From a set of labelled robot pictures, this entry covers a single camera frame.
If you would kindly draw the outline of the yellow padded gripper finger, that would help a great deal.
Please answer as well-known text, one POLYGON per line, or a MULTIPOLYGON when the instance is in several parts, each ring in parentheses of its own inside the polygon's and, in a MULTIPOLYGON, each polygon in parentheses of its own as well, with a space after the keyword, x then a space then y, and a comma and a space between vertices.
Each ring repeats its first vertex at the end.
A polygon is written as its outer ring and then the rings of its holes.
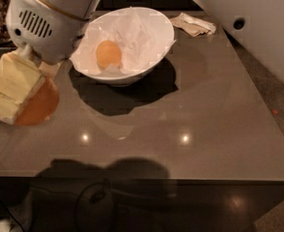
POLYGON ((27 102, 43 86, 43 72, 14 52, 0 59, 0 121, 12 125, 27 102))

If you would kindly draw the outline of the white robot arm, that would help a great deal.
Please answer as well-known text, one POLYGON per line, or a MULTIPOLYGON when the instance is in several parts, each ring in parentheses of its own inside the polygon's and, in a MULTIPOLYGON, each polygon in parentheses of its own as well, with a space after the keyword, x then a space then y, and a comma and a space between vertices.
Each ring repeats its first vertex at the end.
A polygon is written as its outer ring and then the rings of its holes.
MULTIPOLYGON (((66 31, 51 39, 32 39, 24 31, 17 38, 34 47, 45 61, 56 62, 73 53, 73 39, 87 22, 87 13, 99 0, 11 0, 8 25, 16 27, 17 15, 24 10, 37 17, 56 17, 66 31)), ((233 35, 252 55, 284 83, 284 0, 193 0, 233 35)))

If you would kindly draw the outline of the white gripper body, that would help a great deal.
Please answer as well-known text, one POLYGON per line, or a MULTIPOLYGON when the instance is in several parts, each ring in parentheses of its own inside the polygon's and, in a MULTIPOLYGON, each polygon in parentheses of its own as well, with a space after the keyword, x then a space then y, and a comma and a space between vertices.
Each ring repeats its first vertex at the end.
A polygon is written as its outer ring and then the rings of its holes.
POLYGON ((6 25, 17 47, 30 45, 44 62, 56 64, 77 50, 87 22, 52 9, 43 0, 11 0, 6 25))

